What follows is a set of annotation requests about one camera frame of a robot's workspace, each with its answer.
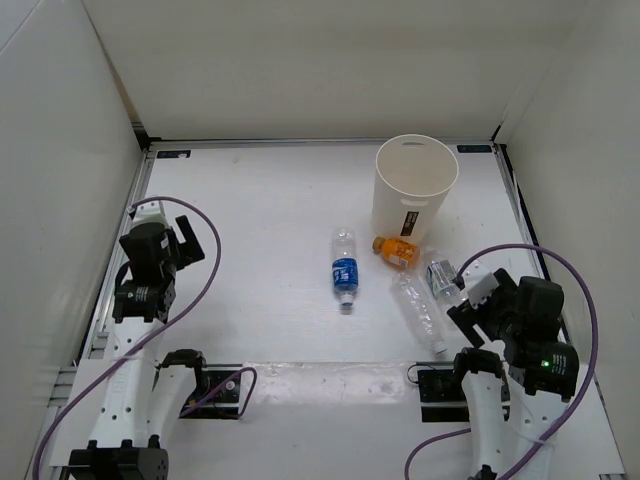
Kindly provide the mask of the small green label water bottle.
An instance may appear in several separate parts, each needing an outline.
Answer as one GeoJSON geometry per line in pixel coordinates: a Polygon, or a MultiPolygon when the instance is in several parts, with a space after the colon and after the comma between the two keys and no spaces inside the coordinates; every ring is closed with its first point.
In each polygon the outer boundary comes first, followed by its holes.
{"type": "Polygon", "coordinates": [[[429,250],[426,258],[426,280],[436,300],[451,300],[459,296],[460,290],[454,279],[457,271],[450,260],[436,250],[429,250]]]}

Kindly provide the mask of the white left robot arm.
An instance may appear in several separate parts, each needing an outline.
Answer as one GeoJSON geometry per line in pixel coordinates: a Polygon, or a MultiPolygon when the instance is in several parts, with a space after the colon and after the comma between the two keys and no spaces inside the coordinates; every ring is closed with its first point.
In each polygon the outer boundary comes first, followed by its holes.
{"type": "Polygon", "coordinates": [[[104,357],[103,401],[86,447],[69,456],[75,479],[165,479],[163,448],[185,401],[204,397],[211,377],[201,352],[158,356],[179,271],[205,254],[186,216],[171,227],[161,212],[137,211],[120,240],[127,257],[114,291],[114,325],[104,357]]]}

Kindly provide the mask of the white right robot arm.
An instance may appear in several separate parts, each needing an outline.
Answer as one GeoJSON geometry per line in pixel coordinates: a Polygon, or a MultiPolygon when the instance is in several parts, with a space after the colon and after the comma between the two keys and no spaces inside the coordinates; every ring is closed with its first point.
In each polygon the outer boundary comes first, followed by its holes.
{"type": "Polygon", "coordinates": [[[579,373],[575,348],[559,339],[564,292],[480,262],[462,279],[465,299],[447,314],[470,344],[454,359],[449,387],[469,411],[471,476],[498,479],[535,448],[515,476],[547,479],[555,446],[542,435],[567,410],[579,373]]]}

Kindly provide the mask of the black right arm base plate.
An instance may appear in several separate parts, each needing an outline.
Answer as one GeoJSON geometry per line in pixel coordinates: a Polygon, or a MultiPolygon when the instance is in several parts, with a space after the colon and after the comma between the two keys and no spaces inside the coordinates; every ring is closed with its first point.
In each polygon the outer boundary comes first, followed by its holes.
{"type": "Polygon", "coordinates": [[[419,370],[417,381],[423,423],[469,421],[466,398],[452,369],[419,370]]]}

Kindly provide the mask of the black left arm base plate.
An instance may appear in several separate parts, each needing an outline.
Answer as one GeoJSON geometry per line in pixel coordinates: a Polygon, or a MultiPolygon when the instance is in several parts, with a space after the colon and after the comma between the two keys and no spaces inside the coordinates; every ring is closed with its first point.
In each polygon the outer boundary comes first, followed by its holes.
{"type": "Polygon", "coordinates": [[[181,411],[180,418],[184,419],[208,419],[208,420],[237,420],[240,412],[240,395],[242,377],[237,376],[232,380],[228,377],[242,368],[241,364],[208,364],[202,370],[207,387],[206,390],[195,389],[188,397],[181,411]],[[210,398],[203,406],[186,414],[207,393],[217,388],[222,389],[215,397],[210,398]]]}

